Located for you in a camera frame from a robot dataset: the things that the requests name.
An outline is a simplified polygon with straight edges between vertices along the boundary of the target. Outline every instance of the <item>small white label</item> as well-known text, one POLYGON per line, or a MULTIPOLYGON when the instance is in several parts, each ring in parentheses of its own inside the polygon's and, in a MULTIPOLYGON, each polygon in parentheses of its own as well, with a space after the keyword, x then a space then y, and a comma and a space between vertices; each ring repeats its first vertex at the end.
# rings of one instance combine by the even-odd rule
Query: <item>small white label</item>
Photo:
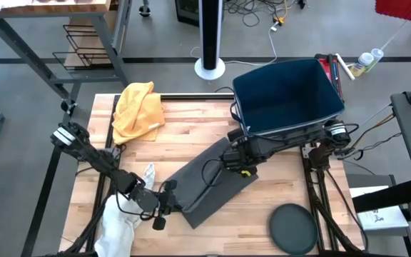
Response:
POLYGON ((57 131, 59 133, 61 133, 61 135, 65 136, 66 138, 68 138, 71 141, 74 141, 76 138, 74 136, 72 136, 68 131, 66 131, 66 129, 64 128, 58 128, 57 131))
POLYGON ((154 129, 157 126, 160 126, 159 122, 155 123, 155 124, 151 124, 150 126, 148 126, 148 129, 154 129))
POLYGON ((71 142, 66 137, 61 135, 61 133, 59 133, 58 131, 54 132, 54 136, 56 136, 57 139, 61 140, 61 142, 65 143, 66 145, 68 145, 68 146, 71 145, 71 142))
POLYGON ((344 128, 336 128, 334 130, 331 131, 331 135, 335 135, 335 134, 339 134, 339 133, 345 133, 347 132, 344 128))

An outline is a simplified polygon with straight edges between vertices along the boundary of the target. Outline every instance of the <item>dark blue bin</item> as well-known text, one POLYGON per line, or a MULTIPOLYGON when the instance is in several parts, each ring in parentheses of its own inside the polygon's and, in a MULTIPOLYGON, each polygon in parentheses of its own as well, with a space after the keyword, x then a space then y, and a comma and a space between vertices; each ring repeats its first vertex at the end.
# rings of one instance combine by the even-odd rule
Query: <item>dark blue bin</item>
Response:
POLYGON ((325 123, 344 105, 316 59, 267 65, 233 80, 246 135, 268 135, 325 123))

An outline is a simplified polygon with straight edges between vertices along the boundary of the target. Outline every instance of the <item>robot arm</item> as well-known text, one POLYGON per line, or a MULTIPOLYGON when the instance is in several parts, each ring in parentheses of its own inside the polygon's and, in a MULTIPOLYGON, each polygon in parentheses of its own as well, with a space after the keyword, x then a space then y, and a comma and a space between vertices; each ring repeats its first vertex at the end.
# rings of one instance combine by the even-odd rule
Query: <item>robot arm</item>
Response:
POLYGON ((312 167, 327 168, 333 151, 345 148, 350 142, 345 124, 337 120, 328 121, 324 126, 316 124, 284 131, 276 137, 244 136, 238 128, 228 133, 228 138, 231 146, 223 153, 221 161, 225 168, 243 176, 254 175, 256 166, 266 162, 273 154, 309 143, 320 143, 308 154, 312 167))
POLYGON ((64 153, 87 161, 99 173, 113 181, 116 190, 122 195, 129 195, 144 212, 151 213, 158 206, 158 196, 144 186, 142 178, 133 172, 118 169, 117 160, 107 151, 99 151, 90 144, 88 131, 76 123, 59 124, 50 136, 51 142, 59 146, 64 153))

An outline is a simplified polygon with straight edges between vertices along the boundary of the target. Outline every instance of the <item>gray floor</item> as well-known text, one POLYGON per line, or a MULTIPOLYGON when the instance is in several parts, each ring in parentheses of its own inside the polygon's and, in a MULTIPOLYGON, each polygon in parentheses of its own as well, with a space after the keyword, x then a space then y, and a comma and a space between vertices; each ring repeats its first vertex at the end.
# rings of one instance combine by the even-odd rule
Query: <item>gray floor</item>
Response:
MULTIPOLYGON (((313 56, 339 52, 357 56, 382 46, 404 22, 373 11, 374 1, 309 1, 303 11, 293 7, 286 24, 273 33, 279 56, 313 56)), ((182 57, 199 45, 198 29, 176 21, 172 1, 151 0, 152 15, 142 19, 135 3, 125 42, 126 57, 182 57)), ((258 14, 259 25, 248 28, 241 16, 225 14, 221 56, 272 56, 268 29, 269 15, 258 14)), ((52 51, 65 51, 64 31, 67 19, 10 19, 9 23, 41 57, 51 58, 52 51)), ((385 49, 386 56, 411 56, 411 22, 385 49)), ((0 58, 16 58, 0 39, 0 58)), ((65 76, 59 65, 52 68, 65 76)), ((214 82, 200 80, 191 64, 133 64, 126 66, 131 81, 154 81, 157 92, 212 92, 230 86, 236 76, 254 66, 229 64, 222 78, 214 82)), ((362 123, 388 104, 390 94, 411 89, 411 63, 378 64, 371 73, 350 83, 342 72, 346 122, 362 123)), ((75 121, 86 125, 94 94, 117 93, 119 83, 84 84, 78 97, 80 109, 75 121)), ((60 99, 25 65, 0 65, 0 111, 6 122, 0 134, 0 256, 21 252, 36 200, 49 163, 51 132, 61 120, 60 99)), ((385 116, 381 114, 374 122, 385 116)), ((395 121, 379 128, 362 142, 368 145, 398 132, 395 121)), ((411 164, 401 138, 395 138, 370 153, 360 164, 377 174, 394 174, 397 182, 411 179, 411 164)), ((35 254, 56 251, 73 187, 76 162, 62 157, 48 204, 47 214, 35 254)), ((348 173, 365 173, 345 164, 348 173)), ((401 238, 370 237, 373 253, 406 255, 401 238)))

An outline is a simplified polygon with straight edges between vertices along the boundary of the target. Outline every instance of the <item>wood shelf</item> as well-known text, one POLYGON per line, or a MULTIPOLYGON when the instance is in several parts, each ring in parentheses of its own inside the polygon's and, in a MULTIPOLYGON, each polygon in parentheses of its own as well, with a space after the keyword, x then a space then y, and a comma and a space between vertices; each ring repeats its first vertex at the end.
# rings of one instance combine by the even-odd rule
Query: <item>wood shelf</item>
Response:
POLYGON ((5 8, 0 14, 70 14, 76 12, 107 12, 112 0, 35 0, 28 6, 5 8))

